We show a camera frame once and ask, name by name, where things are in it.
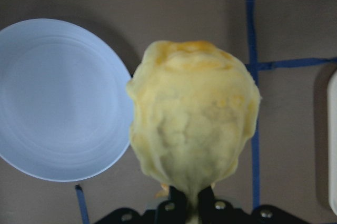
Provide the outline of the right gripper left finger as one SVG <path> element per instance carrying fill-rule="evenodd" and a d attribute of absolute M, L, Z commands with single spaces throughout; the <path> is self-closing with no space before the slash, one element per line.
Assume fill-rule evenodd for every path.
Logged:
<path fill-rule="evenodd" d="M 186 223 L 187 199 L 184 193 L 170 186 L 168 197 L 143 214 L 131 208 L 118 208 L 97 223 Z"/>

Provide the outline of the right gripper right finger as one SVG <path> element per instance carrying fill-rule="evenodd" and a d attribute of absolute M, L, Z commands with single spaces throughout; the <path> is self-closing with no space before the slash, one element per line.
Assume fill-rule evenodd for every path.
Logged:
<path fill-rule="evenodd" d="M 252 217 L 223 198 L 217 198 L 209 186 L 198 194 L 200 223 L 253 223 Z"/>

